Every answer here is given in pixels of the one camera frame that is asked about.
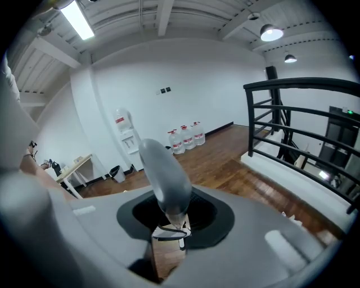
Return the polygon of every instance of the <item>pendant light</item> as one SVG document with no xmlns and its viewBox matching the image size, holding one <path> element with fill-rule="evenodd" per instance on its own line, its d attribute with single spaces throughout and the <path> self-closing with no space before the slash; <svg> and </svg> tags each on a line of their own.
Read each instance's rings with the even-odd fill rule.
<svg viewBox="0 0 360 288">
<path fill-rule="evenodd" d="M 287 54 L 285 56 L 285 63 L 293 63 L 293 62 L 297 62 L 297 59 L 294 55 L 291 55 L 291 54 Z"/>
<path fill-rule="evenodd" d="M 283 36 L 283 31 L 271 24 L 266 24 L 260 29 L 260 37 L 262 41 L 270 42 L 278 40 Z"/>
</svg>

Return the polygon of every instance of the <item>gray surface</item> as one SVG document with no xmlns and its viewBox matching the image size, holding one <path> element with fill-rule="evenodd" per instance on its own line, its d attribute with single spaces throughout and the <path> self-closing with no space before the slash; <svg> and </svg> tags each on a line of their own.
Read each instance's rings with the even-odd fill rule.
<svg viewBox="0 0 360 288">
<path fill-rule="evenodd" d="M 306 246 L 311 246 L 312 256 L 322 251 L 313 236 L 272 208 L 218 190 L 194 187 L 227 203 L 235 214 L 235 225 L 217 246 L 188 251 L 185 260 L 164 284 L 178 287 L 264 287 L 287 278 L 287 270 L 264 239 L 270 230 L 301 238 L 304 250 L 308 251 Z"/>
<path fill-rule="evenodd" d="M 274 229 L 296 240 L 310 258 L 322 250 L 310 234 L 270 207 L 195 187 L 226 202 L 234 211 L 235 225 L 217 246 L 189 250 L 162 286 L 264 287 L 286 279 L 288 272 L 264 239 Z M 0 178 L 1 221 L 58 287 L 155 287 L 126 269 L 143 256 L 147 244 L 129 238 L 116 221 L 122 203 L 150 189 L 73 200 L 69 205 L 59 190 L 48 194 L 34 177 L 8 173 Z M 91 205 L 96 210 L 88 214 L 76 217 L 72 211 Z"/>
<path fill-rule="evenodd" d="M 0 176 L 0 219 L 35 268 L 56 287 L 155 287 L 94 242 L 63 194 L 21 172 Z"/>
<path fill-rule="evenodd" d="M 131 192 L 94 197 L 70 202 L 71 208 L 79 209 L 93 205 L 96 210 L 77 216 L 77 219 L 90 238 L 102 246 L 114 259 L 129 267 L 142 259 L 147 248 L 147 241 L 133 239 L 119 225 L 116 214 L 119 207 L 140 195 L 149 192 L 145 187 Z"/>
<path fill-rule="evenodd" d="M 341 242 L 337 241 L 331 244 L 326 250 L 321 253 L 316 259 L 307 265 L 304 269 L 290 278 L 287 278 L 279 283 L 271 286 L 271 288 L 301 288 L 306 287 L 311 283 L 320 272 L 329 264 L 330 260 L 338 251 Z"/>
</svg>

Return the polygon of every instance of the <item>water bottle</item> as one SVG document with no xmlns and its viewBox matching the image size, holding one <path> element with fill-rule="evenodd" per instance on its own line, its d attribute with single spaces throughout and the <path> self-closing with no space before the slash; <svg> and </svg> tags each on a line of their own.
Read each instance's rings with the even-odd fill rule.
<svg viewBox="0 0 360 288">
<path fill-rule="evenodd" d="M 187 129 L 186 126 L 181 126 L 181 136 L 184 146 L 187 150 L 191 150 L 196 146 L 194 141 L 194 135 Z"/>
<path fill-rule="evenodd" d="M 174 154 L 181 154 L 185 152 L 185 146 L 181 141 L 181 137 L 175 133 L 174 130 L 168 132 L 169 135 L 169 142 L 171 148 L 173 149 Z"/>
<path fill-rule="evenodd" d="M 192 132 L 196 145 L 202 145 L 205 143 L 205 133 L 200 125 L 200 122 L 193 123 Z"/>
<path fill-rule="evenodd" d="M 132 123 L 126 109 L 117 108 L 115 110 L 115 123 L 120 132 L 124 132 L 132 127 Z"/>
</svg>

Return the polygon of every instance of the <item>black base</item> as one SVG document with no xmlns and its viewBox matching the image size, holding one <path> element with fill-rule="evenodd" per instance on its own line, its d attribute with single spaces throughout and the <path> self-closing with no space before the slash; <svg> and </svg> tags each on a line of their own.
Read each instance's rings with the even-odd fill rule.
<svg viewBox="0 0 360 288">
<path fill-rule="evenodd" d="M 184 240 L 187 249 L 215 246 L 226 237 L 235 222 L 234 213 L 227 204 L 194 187 L 187 215 L 191 227 L 191 236 Z M 130 237 L 148 242 L 158 225 L 170 224 L 153 191 L 122 205 L 116 218 Z"/>
</svg>

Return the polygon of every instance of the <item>wooden floor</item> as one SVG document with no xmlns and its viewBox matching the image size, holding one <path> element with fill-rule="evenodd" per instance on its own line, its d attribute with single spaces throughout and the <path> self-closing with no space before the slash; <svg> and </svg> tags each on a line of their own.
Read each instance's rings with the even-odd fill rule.
<svg viewBox="0 0 360 288">
<path fill-rule="evenodd" d="M 265 203 L 296 220 L 314 235 L 327 230 L 341 237 L 341 230 L 286 189 L 262 177 L 240 163 L 247 151 L 248 128 L 232 125 L 206 138 L 205 144 L 184 154 L 175 155 L 193 184 L 248 197 Z M 149 185 L 143 171 L 133 172 L 122 183 L 112 179 L 99 181 L 83 188 L 83 197 L 94 197 L 133 190 Z"/>
</svg>

